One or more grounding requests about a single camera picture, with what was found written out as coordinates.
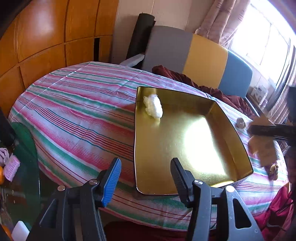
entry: dark red cloth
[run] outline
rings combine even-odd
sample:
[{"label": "dark red cloth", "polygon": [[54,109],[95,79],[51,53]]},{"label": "dark red cloth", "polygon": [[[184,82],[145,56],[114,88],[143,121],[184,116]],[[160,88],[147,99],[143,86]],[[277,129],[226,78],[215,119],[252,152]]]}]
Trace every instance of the dark red cloth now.
[{"label": "dark red cloth", "polygon": [[283,226],[289,210],[292,199],[289,198],[291,192],[287,195],[287,187],[283,186],[276,194],[275,198],[270,203],[266,212],[254,217],[265,241],[271,241],[279,233],[280,227],[268,227],[270,225]]},{"label": "dark red cloth", "polygon": [[152,228],[132,222],[111,222],[104,227],[107,241],[185,241],[187,232]]},{"label": "dark red cloth", "polygon": [[248,116],[251,119],[253,117],[255,117],[254,113],[252,112],[252,110],[250,109],[248,104],[240,96],[224,95],[221,92],[221,90],[209,88],[206,86],[198,86],[186,75],[171,71],[162,65],[154,66],[152,68],[152,73],[170,78],[172,80],[176,80],[178,82],[181,82],[181,83],[184,83],[187,85],[190,85],[198,90],[201,90],[202,92],[205,92],[205,93],[223,101],[224,103],[230,105],[231,107],[235,108],[236,110],[240,111],[241,113],[245,114],[246,116]]}]

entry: screw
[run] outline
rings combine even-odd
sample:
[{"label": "screw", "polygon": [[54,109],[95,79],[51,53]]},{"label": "screw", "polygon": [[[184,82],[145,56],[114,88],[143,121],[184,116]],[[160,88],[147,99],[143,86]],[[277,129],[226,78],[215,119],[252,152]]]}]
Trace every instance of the screw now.
[{"label": "screw", "polygon": [[233,186],[227,186],[226,187],[226,190],[228,191],[228,192],[234,192],[234,187]]},{"label": "screw", "polygon": [[89,180],[89,184],[90,185],[96,185],[98,183],[98,180],[97,179],[91,179]]},{"label": "screw", "polygon": [[199,180],[199,179],[196,179],[196,180],[194,180],[194,184],[195,185],[202,185],[203,182],[201,180]]},{"label": "screw", "polygon": [[57,190],[60,191],[60,192],[64,191],[65,189],[66,188],[65,188],[64,185],[58,186],[58,188],[57,188]]}]

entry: blue gripper pad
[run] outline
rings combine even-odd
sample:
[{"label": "blue gripper pad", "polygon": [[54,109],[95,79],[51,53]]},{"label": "blue gripper pad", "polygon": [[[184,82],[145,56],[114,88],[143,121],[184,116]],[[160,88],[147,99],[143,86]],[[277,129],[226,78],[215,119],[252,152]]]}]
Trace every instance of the blue gripper pad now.
[{"label": "blue gripper pad", "polygon": [[120,172],[121,172],[121,160],[119,158],[114,158],[101,182],[104,190],[103,198],[101,201],[103,207],[106,207],[107,204],[112,199],[117,181],[119,179]]}]

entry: orange fruit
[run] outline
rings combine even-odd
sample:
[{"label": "orange fruit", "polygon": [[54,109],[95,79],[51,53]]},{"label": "orange fruit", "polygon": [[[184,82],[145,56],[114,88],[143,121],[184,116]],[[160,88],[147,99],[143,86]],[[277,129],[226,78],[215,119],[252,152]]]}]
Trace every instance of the orange fruit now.
[{"label": "orange fruit", "polygon": [[12,237],[11,237],[11,232],[9,231],[8,227],[6,227],[5,225],[2,225],[2,228],[4,229],[5,233],[7,234],[7,236],[10,238],[11,241],[13,241]]},{"label": "orange fruit", "polygon": [[3,175],[3,168],[0,167],[0,185],[4,183],[5,176]]}]

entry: window frame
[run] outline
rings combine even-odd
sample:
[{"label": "window frame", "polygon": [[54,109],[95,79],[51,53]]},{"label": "window frame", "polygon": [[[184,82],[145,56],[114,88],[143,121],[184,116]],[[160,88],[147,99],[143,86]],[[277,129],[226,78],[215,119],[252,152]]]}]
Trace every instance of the window frame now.
[{"label": "window frame", "polygon": [[263,53],[263,56],[262,56],[262,59],[260,61],[260,64],[262,63],[263,59],[264,59],[264,55],[266,53],[266,48],[267,48],[267,45],[268,45],[268,41],[270,39],[270,32],[271,32],[271,26],[273,25],[276,30],[278,31],[278,33],[281,35],[281,37],[284,39],[284,41],[287,43],[288,45],[288,51],[287,51],[287,55],[286,55],[286,58],[285,58],[285,63],[284,63],[284,66],[283,66],[283,69],[282,69],[282,72],[280,74],[280,77],[277,81],[277,83],[275,83],[273,80],[270,80],[269,78],[266,78],[265,76],[265,73],[262,71],[262,67],[260,65],[258,65],[255,61],[253,61],[250,57],[248,57],[248,55],[246,54],[246,56],[241,56],[239,53],[237,53],[235,50],[233,50],[231,47],[232,47],[232,43],[233,43],[233,39],[231,40],[229,46],[228,46],[228,49],[232,52],[234,52],[235,54],[237,54],[238,56],[240,56],[243,60],[245,60],[248,64],[252,65],[255,69],[257,69],[260,74],[262,76],[264,76],[266,78],[266,80],[272,85],[272,87],[275,89],[275,91],[278,89],[278,87],[281,85],[282,81],[284,80],[284,76],[285,76],[285,72],[287,71],[287,69],[289,69],[289,65],[290,65],[290,62],[291,62],[291,59],[292,59],[292,52],[291,52],[291,38],[289,37],[289,40],[288,42],[286,41],[286,38],[281,34],[281,32],[278,30],[278,28],[275,26],[275,24],[272,24],[272,22],[270,22],[270,20],[258,9],[256,8],[256,6],[254,6],[252,3],[250,4],[251,7],[253,7],[255,10],[257,10],[260,14],[263,15],[263,17],[269,22],[270,26],[269,26],[269,33],[268,33],[268,38],[267,38],[267,41],[266,41],[266,45],[265,45],[265,49],[264,49],[264,53]]}]

